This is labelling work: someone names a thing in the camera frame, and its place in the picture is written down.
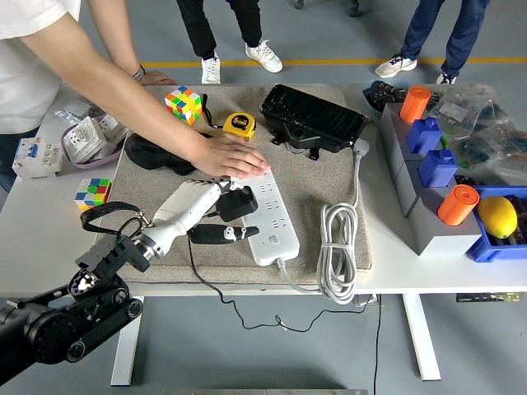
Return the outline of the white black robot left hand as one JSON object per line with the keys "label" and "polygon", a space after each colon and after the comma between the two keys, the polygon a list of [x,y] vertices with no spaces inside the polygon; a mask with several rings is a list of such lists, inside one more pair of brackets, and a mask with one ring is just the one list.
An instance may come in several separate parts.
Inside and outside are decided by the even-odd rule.
{"label": "white black robot left hand", "polygon": [[183,182],[157,210],[152,226],[142,231],[143,242],[162,257],[169,252],[173,241],[183,235],[189,235],[196,244],[231,244],[257,235],[259,228],[256,226],[199,223],[222,194],[242,188],[233,181]]}

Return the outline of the person's right hand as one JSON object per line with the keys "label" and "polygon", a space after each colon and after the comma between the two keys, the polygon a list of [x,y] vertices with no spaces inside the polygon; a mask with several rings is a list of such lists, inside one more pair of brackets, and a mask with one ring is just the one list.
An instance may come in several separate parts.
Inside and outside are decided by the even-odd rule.
{"label": "person's right hand", "polygon": [[213,177],[247,179],[271,170],[259,151],[240,137],[227,134],[203,139],[189,161],[197,170]]}

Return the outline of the person's left hand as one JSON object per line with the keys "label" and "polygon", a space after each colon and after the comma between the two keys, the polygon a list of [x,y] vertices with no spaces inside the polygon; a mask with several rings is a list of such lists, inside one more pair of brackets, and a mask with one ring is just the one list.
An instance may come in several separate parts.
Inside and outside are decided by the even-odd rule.
{"label": "person's left hand", "polygon": [[143,86],[174,86],[176,81],[163,72],[146,71],[140,83]]}

